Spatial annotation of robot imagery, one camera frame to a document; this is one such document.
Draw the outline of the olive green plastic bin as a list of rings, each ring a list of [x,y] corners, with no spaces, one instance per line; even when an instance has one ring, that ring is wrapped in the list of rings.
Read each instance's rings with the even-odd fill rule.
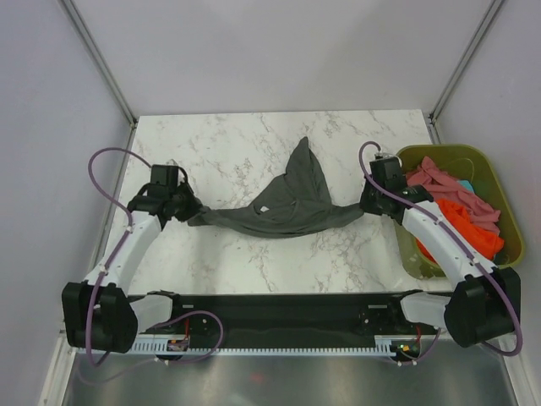
[[[488,158],[469,145],[411,145],[397,153],[407,184],[422,185],[437,202],[448,202],[486,237],[467,236],[474,248],[499,267],[516,267],[523,257],[522,235]]]

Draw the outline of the left aluminium frame post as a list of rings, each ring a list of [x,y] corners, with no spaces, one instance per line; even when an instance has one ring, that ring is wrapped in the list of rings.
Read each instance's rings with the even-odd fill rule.
[[[94,36],[90,32],[90,28],[79,11],[76,2],[73,0],[59,0],[58,3],[67,15],[70,24],[73,26],[77,36],[85,47],[85,50],[88,52],[90,59],[95,65],[123,116],[128,121],[130,127],[132,129],[135,128],[138,123],[138,118],[118,85],[114,74],[96,43]]]

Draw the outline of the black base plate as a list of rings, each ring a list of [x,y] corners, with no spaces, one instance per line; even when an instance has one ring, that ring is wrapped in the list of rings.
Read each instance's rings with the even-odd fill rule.
[[[427,337],[434,327],[402,314],[401,294],[233,294],[172,298],[169,324],[152,333],[184,333],[196,347],[315,348],[368,344],[373,336]]]

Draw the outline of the orange t shirt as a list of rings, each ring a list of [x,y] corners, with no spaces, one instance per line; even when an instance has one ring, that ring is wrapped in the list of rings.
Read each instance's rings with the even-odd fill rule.
[[[461,204],[447,199],[439,199],[436,203],[460,235],[485,258],[493,260],[502,250],[504,240],[499,236],[499,229],[490,231],[475,224]]]

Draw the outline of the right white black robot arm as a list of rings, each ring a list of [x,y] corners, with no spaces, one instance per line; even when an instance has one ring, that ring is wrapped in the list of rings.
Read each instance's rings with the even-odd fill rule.
[[[478,253],[445,218],[422,186],[410,187],[397,156],[378,153],[361,166],[365,185],[361,209],[388,216],[412,234],[433,256],[453,288],[451,296],[417,293],[387,311],[389,327],[408,332],[417,322],[445,328],[463,348],[514,333],[522,350],[521,279],[510,267],[501,269]]]

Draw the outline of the pink t shirt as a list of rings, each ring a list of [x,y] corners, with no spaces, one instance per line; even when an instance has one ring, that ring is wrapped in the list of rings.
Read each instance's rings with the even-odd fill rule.
[[[500,210],[464,189],[449,173],[439,169],[434,161],[425,156],[416,169],[406,174],[409,186],[422,185],[434,198],[451,200],[467,208],[471,220],[482,228],[496,231]]]

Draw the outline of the dark grey t shirt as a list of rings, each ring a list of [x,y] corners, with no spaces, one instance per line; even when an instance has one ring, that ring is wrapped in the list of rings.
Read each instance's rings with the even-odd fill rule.
[[[214,210],[205,206],[188,220],[190,227],[216,226],[263,239],[289,239],[358,220],[358,204],[337,206],[322,167],[304,137],[291,153],[285,172],[275,178],[245,207]]]

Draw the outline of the teal cloth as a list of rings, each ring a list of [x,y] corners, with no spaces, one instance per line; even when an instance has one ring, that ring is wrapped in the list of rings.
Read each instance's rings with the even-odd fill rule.
[[[471,193],[475,193],[473,186],[466,179],[461,179],[457,181],[464,189],[468,190]]]

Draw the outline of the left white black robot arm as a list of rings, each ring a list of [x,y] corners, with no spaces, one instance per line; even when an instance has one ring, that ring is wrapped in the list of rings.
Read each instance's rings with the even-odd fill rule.
[[[112,249],[81,283],[62,291],[70,346],[88,353],[127,353],[138,334],[159,325],[178,332],[185,312],[166,294],[131,298],[128,289],[146,251],[171,220],[186,222],[201,211],[186,171],[154,165],[150,181],[128,203],[128,226]]]

